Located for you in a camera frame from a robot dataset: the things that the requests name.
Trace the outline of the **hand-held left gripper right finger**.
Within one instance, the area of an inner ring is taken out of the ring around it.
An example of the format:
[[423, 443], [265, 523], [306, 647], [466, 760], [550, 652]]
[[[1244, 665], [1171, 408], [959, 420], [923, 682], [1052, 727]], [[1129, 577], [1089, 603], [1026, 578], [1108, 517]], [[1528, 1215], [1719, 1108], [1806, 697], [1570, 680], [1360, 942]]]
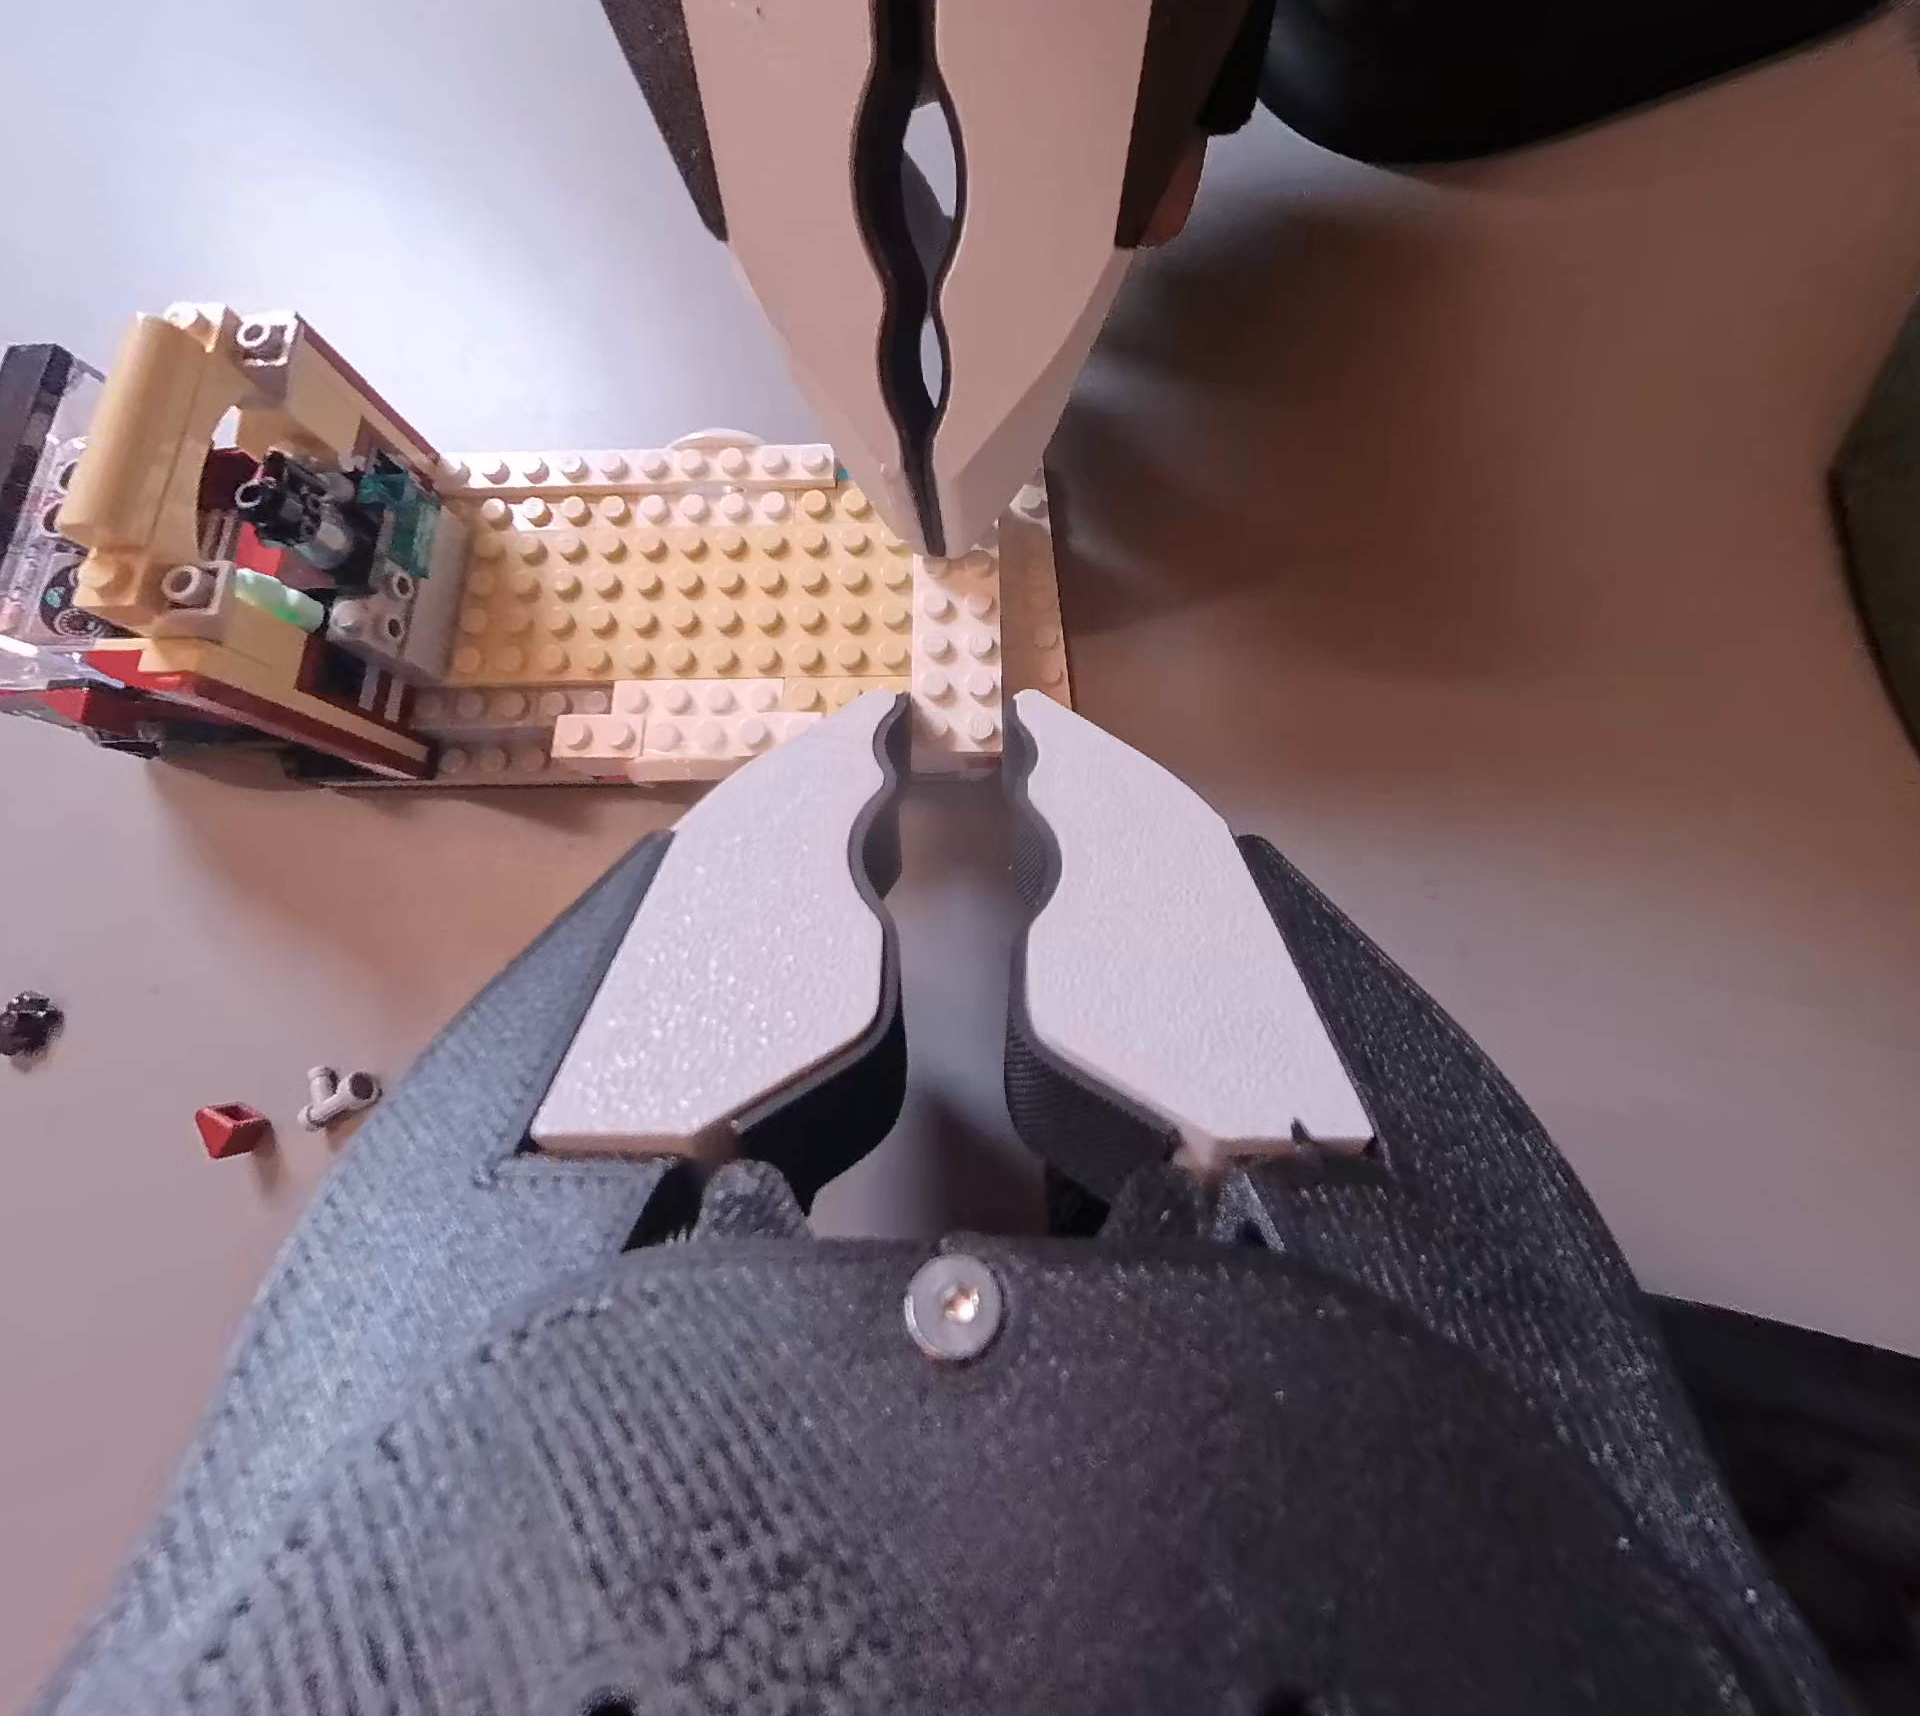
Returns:
[[1376, 1129], [1228, 822], [1041, 693], [1010, 700], [1004, 773], [1036, 870], [1024, 1041], [1189, 1171], [1365, 1151]]

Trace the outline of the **white long brick plate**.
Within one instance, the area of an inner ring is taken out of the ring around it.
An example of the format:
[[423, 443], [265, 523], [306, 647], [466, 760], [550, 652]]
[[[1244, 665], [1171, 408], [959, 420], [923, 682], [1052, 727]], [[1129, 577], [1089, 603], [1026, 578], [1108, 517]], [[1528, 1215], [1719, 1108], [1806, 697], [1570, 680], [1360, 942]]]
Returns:
[[910, 617], [913, 770], [976, 776], [1002, 748], [1001, 578], [992, 546], [914, 561]]

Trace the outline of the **toy brick truck model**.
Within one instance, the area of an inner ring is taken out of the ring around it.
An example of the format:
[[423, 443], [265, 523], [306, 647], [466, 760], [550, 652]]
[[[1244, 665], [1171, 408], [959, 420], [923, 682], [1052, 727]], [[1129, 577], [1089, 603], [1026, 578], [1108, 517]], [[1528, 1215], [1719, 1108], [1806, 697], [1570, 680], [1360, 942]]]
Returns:
[[[914, 561], [824, 443], [444, 456], [296, 313], [4, 351], [4, 713], [334, 789], [715, 782], [906, 697]], [[1045, 481], [998, 554], [1002, 724], [1072, 707]]]

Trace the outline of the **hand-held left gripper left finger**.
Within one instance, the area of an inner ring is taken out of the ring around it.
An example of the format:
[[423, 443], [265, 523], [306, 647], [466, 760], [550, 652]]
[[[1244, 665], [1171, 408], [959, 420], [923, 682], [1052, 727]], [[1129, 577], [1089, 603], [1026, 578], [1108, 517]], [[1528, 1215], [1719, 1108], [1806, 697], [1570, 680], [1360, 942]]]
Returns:
[[861, 1160], [889, 1137], [909, 744], [906, 698], [871, 693], [681, 819], [535, 1112], [542, 1153]]

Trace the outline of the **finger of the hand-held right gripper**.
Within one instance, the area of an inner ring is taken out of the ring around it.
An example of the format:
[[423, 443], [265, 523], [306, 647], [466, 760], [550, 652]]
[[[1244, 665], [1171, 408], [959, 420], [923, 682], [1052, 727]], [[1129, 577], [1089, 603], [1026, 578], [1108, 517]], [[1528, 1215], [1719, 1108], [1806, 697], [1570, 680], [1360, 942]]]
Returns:
[[932, 0], [959, 236], [937, 298], [930, 471], [946, 554], [1043, 467], [1135, 253], [1117, 244], [1154, 0]]
[[935, 554], [882, 391], [886, 291], [857, 206], [875, 0], [682, 0], [727, 239], [850, 478]]

